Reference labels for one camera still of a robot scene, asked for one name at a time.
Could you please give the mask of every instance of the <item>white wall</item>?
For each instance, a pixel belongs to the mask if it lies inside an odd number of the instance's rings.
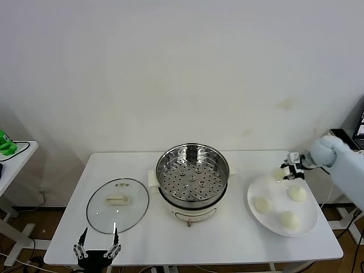
[[[7,196],[35,205],[43,184],[65,205],[98,151],[305,147],[363,93],[363,13],[361,0],[0,1],[0,127],[40,144]]]

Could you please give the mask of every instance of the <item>floor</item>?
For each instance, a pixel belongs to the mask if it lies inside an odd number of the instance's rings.
[[[340,216],[335,209],[324,209],[324,214],[328,220],[339,220]],[[59,221],[62,218],[63,212],[21,212],[18,218],[12,219],[10,224],[18,230],[23,230],[26,223],[36,223],[36,227],[31,234],[34,239],[52,239],[52,236],[57,228]],[[357,226],[360,230],[364,228],[364,218],[357,221]],[[14,242],[3,235],[0,235],[0,246],[6,251]],[[305,273],[314,272],[329,272],[329,273],[350,273],[356,244],[351,238],[349,233],[344,234],[340,238],[340,244],[344,251],[344,257],[339,260],[328,260],[316,262]],[[31,250],[23,250],[19,256],[19,260],[27,261],[31,255]],[[34,256],[43,257],[46,252],[42,250],[36,250]],[[364,247],[361,246],[355,266],[356,273],[361,273],[359,268],[360,263],[364,260]],[[277,270],[282,270],[285,264],[275,264]],[[59,273],[70,273],[71,269],[61,266],[48,266],[44,265],[45,269],[53,270]],[[143,267],[125,267],[123,273],[138,273]],[[225,266],[203,266],[203,268],[215,272],[252,272],[252,271],[268,271],[269,265],[267,264],[244,264],[244,265],[225,265]],[[0,273],[4,270],[3,259],[0,259]],[[113,268],[113,273],[119,273],[118,267]],[[179,273],[203,273],[206,272],[195,266],[179,266]],[[12,271],[14,273],[23,272],[22,268]]]

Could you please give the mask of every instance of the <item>metal stand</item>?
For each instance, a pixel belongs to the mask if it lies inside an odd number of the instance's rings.
[[[172,268],[169,269],[169,266],[163,266],[164,273],[178,273],[177,266],[172,266]]]
[[[348,213],[345,208],[337,208],[337,211],[341,215],[342,219],[340,221],[328,221],[329,225],[332,230],[346,229],[351,219],[353,219],[353,214],[355,210],[353,210],[351,213]],[[349,232],[355,240],[356,244],[359,244],[361,233],[355,225],[355,222],[363,216],[364,213],[360,214],[359,217],[357,217],[353,224],[349,227]]]
[[[300,262],[300,263],[292,263],[287,265],[283,271],[281,271],[282,273],[296,273],[299,272],[305,268],[307,268],[308,266],[310,266],[312,263],[314,263],[313,260],[310,260],[308,262]]]
[[[22,252],[23,249],[33,249],[34,243],[31,238],[28,236],[32,233],[34,230],[35,224],[30,223],[27,224],[26,227],[23,229],[22,232],[18,231],[17,229],[14,229],[12,226],[10,226],[7,221],[11,217],[18,217],[19,213],[14,210],[11,206],[9,201],[3,199],[0,200],[0,209],[7,212],[6,217],[4,220],[0,220],[0,233],[4,234],[6,237],[9,237],[12,239],[16,244],[13,246],[13,248],[10,251],[9,257],[5,260],[4,265],[5,266],[13,266],[15,263],[15,259],[18,258],[20,252]],[[50,240],[34,240],[35,242],[35,249],[39,250],[46,250],[48,249],[49,244],[51,243]]]

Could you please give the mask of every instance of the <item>stainless steel steamer basket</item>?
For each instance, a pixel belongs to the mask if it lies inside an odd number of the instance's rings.
[[[216,149],[186,143],[160,157],[156,178],[167,202],[180,209],[200,210],[216,204],[225,194],[229,165]]]

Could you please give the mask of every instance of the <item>white table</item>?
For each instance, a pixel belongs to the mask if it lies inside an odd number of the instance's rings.
[[[277,235],[262,226],[246,204],[249,182],[280,166],[287,151],[223,152],[236,175],[229,179],[217,213],[187,227],[170,216],[159,193],[150,193],[143,219],[120,234],[122,251],[113,261],[121,265],[187,265],[302,262],[337,259],[343,252],[321,211],[316,227],[301,238]],[[86,227],[85,249],[108,249],[112,235],[95,231],[87,222],[86,206],[102,184],[130,177],[148,185],[147,172],[154,169],[158,152],[93,154],[68,203],[44,257],[48,264],[77,264],[72,246]]]
[[[0,162],[3,164],[2,176],[0,178],[0,196],[4,193],[16,175],[20,172],[23,166],[27,163],[28,159],[34,154],[36,149],[38,148],[38,143],[35,141],[29,141],[29,147],[15,155],[13,158]],[[24,150],[28,144],[27,143],[18,143],[17,153]],[[7,159],[10,156],[0,155],[0,160]],[[11,204],[5,199],[5,197],[1,197],[0,199],[0,208],[7,213],[7,216],[4,220],[0,220],[0,233],[5,236],[11,238],[16,242],[14,247],[11,249],[9,257],[5,260],[5,266],[12,266],[14,264],[14,259],[16,259],[22,249],[33,249],[33,241],[28,237],[33,231],[35,224],[30,223],[27,224],[22,232],[19,232],[17,229],[14,229],[12,226],[7,224],[6,222],[10,217],[17,217],[19,213],[11,207]],[[47,249],[49,245],[49,241],[46,240],[34,240],[36,249]]]

